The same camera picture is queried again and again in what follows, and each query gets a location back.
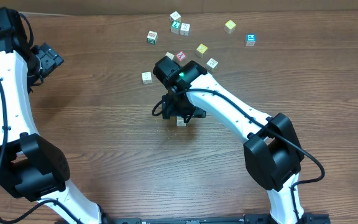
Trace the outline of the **blue D wooden block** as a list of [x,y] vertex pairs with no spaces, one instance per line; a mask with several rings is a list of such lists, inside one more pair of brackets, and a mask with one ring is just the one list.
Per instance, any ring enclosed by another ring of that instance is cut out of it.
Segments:
[[185,127],[186,123],[182,117],[177,116],[177,126],[178,127]]

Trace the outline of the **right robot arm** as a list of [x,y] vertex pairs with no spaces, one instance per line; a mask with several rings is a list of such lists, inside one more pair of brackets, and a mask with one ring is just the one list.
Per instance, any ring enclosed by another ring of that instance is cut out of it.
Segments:
[[159,102],[163,119],[175,116],[188,123],[207,114],[215,117],[243,145],[248,173],[267,190],[271,222],[304,223],[295,186],[304,155],[288,117],[282,113],[272,117],[245,104],[195,61],[182,67],[163,57],[153,74],[167,89]]

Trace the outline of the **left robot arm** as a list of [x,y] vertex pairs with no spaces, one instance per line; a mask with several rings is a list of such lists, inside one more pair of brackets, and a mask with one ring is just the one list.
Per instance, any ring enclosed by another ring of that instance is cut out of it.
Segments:
[[63,62],[48,44],[35,45],[25,16],[0,8],[0,188],[67,223],[107,223],[101,207],[70,179],[63,152],[40,136],[29,93]]

